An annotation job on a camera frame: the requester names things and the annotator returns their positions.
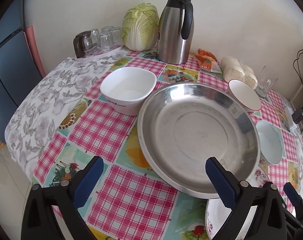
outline pink gingham pattern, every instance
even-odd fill
[[[134,116],[118,113],[106,102],[94,101],[75,125],[69,140],[112,162],[134,120]]]
[[[214,77],[206,72],[199,71],[198,82],[219,89],[226,92],[228,89],[228,83],[217,77]]]
[[[124,240],[159,240],[173,208],[173,187],[112,165],[87,221]]]
[[[158,77],[161,72],[163,71],[164,67],[166,66],[166,63],[156,61],[156,60],[149,60],[145,58],[134,58],[128,64],[126,65],[127,67],[140,67],[143,69],[147,69],[154,73],[156,77]]]
[[[278,95],[275,91],[271,90],[271,91],[269,91],[268,96],[274,107],[278,108],[281,111],[284,111],[284,105],[283,105],[280,95]]]
[[[62,218],[62,214],[60,212],[59,207],[58,206],[52,206],[52,208],[56,212],[56,214]]]
[[[251,114],[250,117],[254,123],[257,123],[258,121],[262,120],[259,116],[256,116],[254,114]]]
[[[126,56],[127,57],[138,57],[139,54],[141,54],[141,53],[142,53],[141,51],[131,51]]]
[[[161,81],[157,81],[156,82],[156,85],[155,85],[155,88],[153,91],[156,91],[158,89],[160,89],[161,87],[165,86],[165,85],[168,85],[167,83],[164,83],[164,82],[161,82]]]
[[[280,127],[279,117],[274,107],[263,99],[260,99],[260,102],[261,102],[261,110],[260,110],[261,117],[264,120],[272,123],[273,125]]]
[[[100,92],[100,85],[102,83],[102,81],[105,79],[105,77],[107,77],[109,74],[111,73],[111,71],[107,71],[91,88],[90,90],[84,94],[84,97],[90,97],[93,99],[97,99],[101,92]]]
[[[196,70],[196,71],[199,70],[198,60],[195,57],[192,57],[192,56],[188,57],[188,61],[185,64],[181,64],[181,65],[171,64],[171,65],[181,67],[181,68]]]
[[[281,133],[284,139],[287,159],[290,161],[298,162],[295,137],[291,133],[288,133],[285,130],[282,130]]]
[[[61,133],[55,132],[53,140],[39,158],[37,167],[34,170],[34,176],[40,183],[45,182],[45,177],[48,174],[50,167],[55,163],[56,157],[62,151],[66,142],[66,137],[61,135]]]
[[[279,193],[285,196],[284,185],[288,182],[287,160],[282,158],[279,164],[270,165],[268,176],[277,185]]]

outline checkered tablecloth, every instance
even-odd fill
[[[154,49],[133,51],[117,61],[69,113],[74,122],[57,128],[34,170],[34,182],[49,187],[72,178],[94,155],[103,158],[103,174],[85,206],[78,209],[98,239],[207,239],[206,201],[178,192],[154,173],[139,146],[137,117],[113,110],[100,92],[102,80],[126,66],[152,71],[157,76],[154,90],[169,83],[192,81],[227,91],[222,75],[200,71],[193,55],[183,65],[160,62],[155,55]],[[261,99],[261,105],[261,110],[251,115],[253,122],[271,123],[284,146],[281,162],[262,168],[292,210],[283,185],[290,181],[303,196],[302,137],[288,127],[286,99],[271,91]]]

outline floor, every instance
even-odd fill
[[[21,223],[31,182],[15,163],[5,145],[0,150],[0,225],[10,240],[21,239]],[[64,221],[57,217],[58,224],[66,238],[73,239]]]

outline white plate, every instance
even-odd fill
[[[269,181],[267,174],[263,171],[262,168],[257,167],[257,170],[255,171],[255,174],[249,183],[253,187],[262,187],[267,181]],[[253,216],[255,215],[256,208],[256,206],[250,208],[245,223],[236,238],[237,240],[245,238],[251,221],[253,220]],[[206,207],[205,225],[207,234],[210,239],[213,239],[213,237],[219,231],[229,216],[230,212],[231,209],[226,208],[220,198],[208,200]]]

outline tablecloth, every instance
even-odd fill
[[[55,129],[75,104],[128,49],[88,62],[66,58],[29,93],[10,119],[5,140],[12,159],[31,179]]]
[[[55,130],[34,170],[33,183],[57,185],[99,155],[104,160],[103,174],[85,206],[78,209],[98,239],[207,239],[206,200],[177,191],[155,174],[139,146],[137,117],[114,111],[100,92],[102,80],[126,66],[152,71],[157,76],[155,90],[184,81],[224,92],[228,86],[221,74],[200,71],[193,55],[183,65],[170,65],[158,61],[154,49],[129,52],[83,95]],[[253,122],[270,122],[283,142],[281,162],[262,168],[292,211],[283,185],[290,181],[303,197],[303,139],[298,129],[288,127],[284,108],[289,103],[285,98],[270,91],[267,98],[261,98],[261,104],[261,110],[251,115]]]

